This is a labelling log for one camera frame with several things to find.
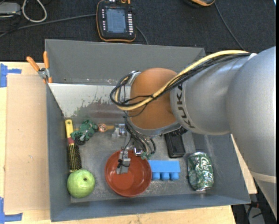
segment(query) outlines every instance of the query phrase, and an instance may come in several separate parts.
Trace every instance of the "yellow brush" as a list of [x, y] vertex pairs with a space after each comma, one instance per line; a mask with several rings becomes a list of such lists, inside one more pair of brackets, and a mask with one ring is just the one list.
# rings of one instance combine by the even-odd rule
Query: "yellow brush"
[[79, 147], [74, 143], [74, 140], [70, 136], [70, 134], [74, 131], [72, 120], [65, 120], [65, 125], [68, 139], [69, 170], [70, 172], [74, 172], [82, 168], [82, 161], [80, 158]]

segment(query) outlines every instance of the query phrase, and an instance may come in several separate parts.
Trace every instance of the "green toy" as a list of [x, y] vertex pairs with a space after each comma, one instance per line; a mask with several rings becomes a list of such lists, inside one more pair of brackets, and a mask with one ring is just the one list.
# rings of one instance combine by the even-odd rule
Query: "green toy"
[[79, 130], [72, 132], [70, 135], [76, 144], [84, 145], [97, 131], [98, 125], [88, 119], [81, 124]]

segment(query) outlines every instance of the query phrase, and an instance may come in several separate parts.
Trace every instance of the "green apple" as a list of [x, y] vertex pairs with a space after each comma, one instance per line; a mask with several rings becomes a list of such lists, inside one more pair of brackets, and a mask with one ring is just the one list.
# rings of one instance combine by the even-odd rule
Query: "green apple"
[[76, 198], [88, 196], [95, 187], [94, 175], [86, 169], [71, 173], [67, 179], [67, 189]]

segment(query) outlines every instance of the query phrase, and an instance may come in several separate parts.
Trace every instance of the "red bowl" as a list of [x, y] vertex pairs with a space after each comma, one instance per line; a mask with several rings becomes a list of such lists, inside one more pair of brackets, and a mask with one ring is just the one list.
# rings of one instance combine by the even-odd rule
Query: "red bowl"
[[147, 159], [142, 160], [128, 151], [130, 166], [128, 172], [117, 174], [120, 150], [114, 152], [105, 165], [105, 179], [110, 188], [117, 194], [125, 197], [137, 196], [143, 193], [150, 185], [152, 171]]

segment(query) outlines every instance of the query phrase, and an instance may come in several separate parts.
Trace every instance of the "crushed soda can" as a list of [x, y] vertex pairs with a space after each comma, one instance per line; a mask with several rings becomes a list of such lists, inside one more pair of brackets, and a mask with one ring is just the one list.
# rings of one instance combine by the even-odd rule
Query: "crushed soda can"
[[204, 191], [213, 186], [213, 167], [208, 154], [197, 152], [188, 159], [188, 179], [195, 191]]

